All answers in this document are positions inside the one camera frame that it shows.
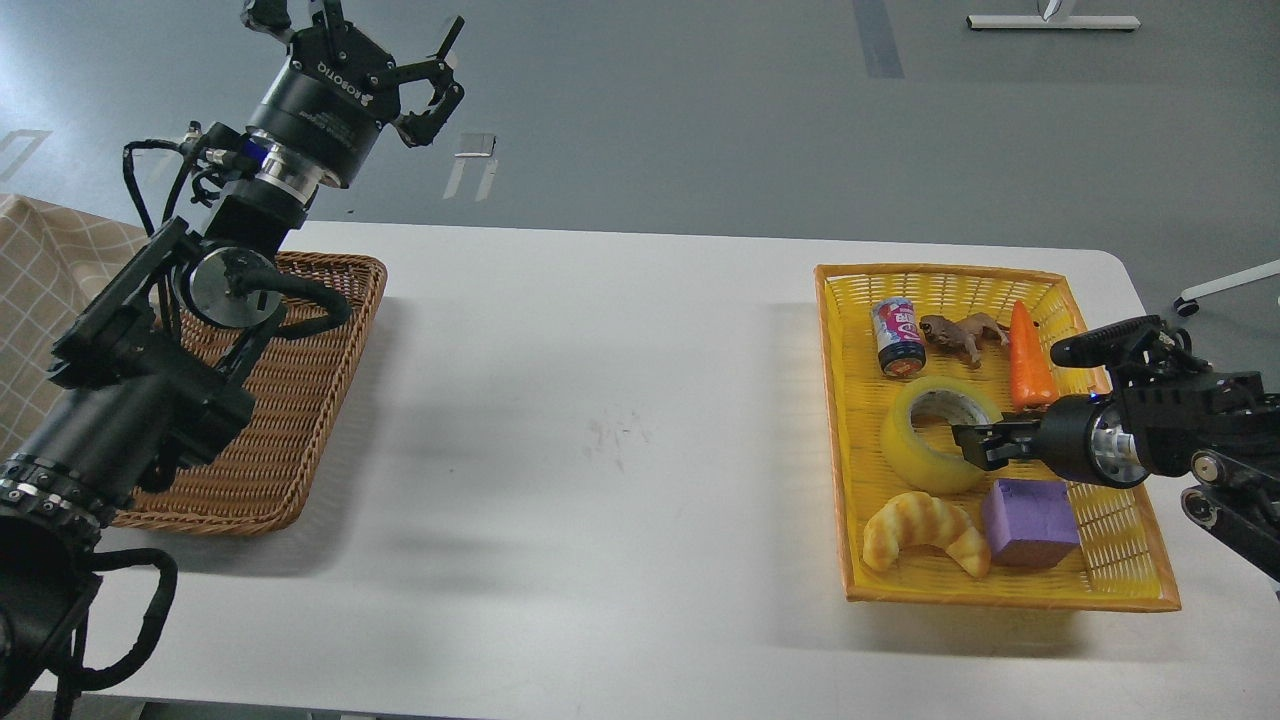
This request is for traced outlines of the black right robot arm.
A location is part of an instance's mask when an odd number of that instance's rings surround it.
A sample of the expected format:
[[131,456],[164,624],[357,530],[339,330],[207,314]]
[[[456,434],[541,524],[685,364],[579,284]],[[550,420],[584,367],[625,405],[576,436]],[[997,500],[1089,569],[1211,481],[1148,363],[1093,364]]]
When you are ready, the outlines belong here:
[[1061,368],[1105,369],[1111,391],[955,425],[968,462],[995,470],[1033,460],[1064,480],[1115,489],[1192,475],[1183,512],[1279,578],[1279,409],[1258,372],[1215,370],[1192,352],[1187,332],[1156,315],[1060,340],[1050,357]]

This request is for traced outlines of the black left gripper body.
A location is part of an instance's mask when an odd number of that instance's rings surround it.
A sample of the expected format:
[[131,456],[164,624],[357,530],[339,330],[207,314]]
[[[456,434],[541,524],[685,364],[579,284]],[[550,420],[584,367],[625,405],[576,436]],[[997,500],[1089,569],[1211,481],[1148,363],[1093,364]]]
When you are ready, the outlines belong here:
[[394,58],[357,28],[337,50],[319,28],[300,31],[289,58],[248,120],[265,135],[315,161],[328,184],[348,188],[380,135],[401,113],[396,88],[374,88],[367,77],[389,70]]

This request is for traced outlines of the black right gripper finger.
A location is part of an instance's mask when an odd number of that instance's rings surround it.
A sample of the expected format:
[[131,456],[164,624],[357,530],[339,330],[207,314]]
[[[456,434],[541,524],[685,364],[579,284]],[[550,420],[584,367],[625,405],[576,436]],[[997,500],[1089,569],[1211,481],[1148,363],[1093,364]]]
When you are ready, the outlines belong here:
[[1041,430],[1037,418],[1014,418],[988,424],[951,425],[954,441],[961,447],[998,448],[1030,447]]
[[1039,461],[1041,456],[1028,443],[1018,442],[957,442],[963,459],[984,471],[993,471],[1007,466],[1010,462]]

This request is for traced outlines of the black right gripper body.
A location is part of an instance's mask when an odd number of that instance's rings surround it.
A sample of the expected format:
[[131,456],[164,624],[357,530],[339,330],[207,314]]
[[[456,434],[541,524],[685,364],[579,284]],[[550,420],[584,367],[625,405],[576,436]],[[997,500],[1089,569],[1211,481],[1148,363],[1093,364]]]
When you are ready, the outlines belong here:
[[1069,395],[1051,404],[1033,439],[1036,457],[1064,480],[1110,487],[1093,450],[1094,429],[1110,404],[1105,395]]

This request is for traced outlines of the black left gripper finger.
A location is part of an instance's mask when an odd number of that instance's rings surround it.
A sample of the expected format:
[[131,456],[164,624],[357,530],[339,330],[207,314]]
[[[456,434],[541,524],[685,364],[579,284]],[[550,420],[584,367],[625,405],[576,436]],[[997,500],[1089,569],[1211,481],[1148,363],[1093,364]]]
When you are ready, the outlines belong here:
[[390,123],[410,149],[431,145],[465,96],[465,88],[456,79],[454,68],[447,59],[463,27],[465,18],[457,15],[433,55],[402,67],[392,63],[390,68],[378,73],[379,87],[383,90],[419,81],[426,81],[431,86],[431,97],[424,111],[403,113]]
[[[311,22],[307,31],[319,32],[330,44],[342,45],[346,41],[346,15],[340,1],[308,1],[307,12]],[[300,33],[293,28],[288,1],[243,1],[239,22],[244,28],[284,45]]]

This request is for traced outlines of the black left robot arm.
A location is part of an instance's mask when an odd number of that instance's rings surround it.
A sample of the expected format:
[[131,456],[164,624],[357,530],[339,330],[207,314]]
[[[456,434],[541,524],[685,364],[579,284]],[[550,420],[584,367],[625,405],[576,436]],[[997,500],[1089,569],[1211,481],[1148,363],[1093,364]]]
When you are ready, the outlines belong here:
[[296,29],[284,1],[247,1],[244,27],[285,46],[285,63],[244,129],[191,124],[180,142],[122,154],[147,243],[52,343],[61,397],[3,461],[3,711],[46,673],[54,717],[86,691],[119,685],[152,656],[177,596],[159,548],[101,552],[137,489],[212,462],[250,424],[246,380],[274,340],[343,327],[349,302],[275,258],[319,187],[347,188],[379,135],[430,145],[465,96],[439,49],[399,64],[312,1]]

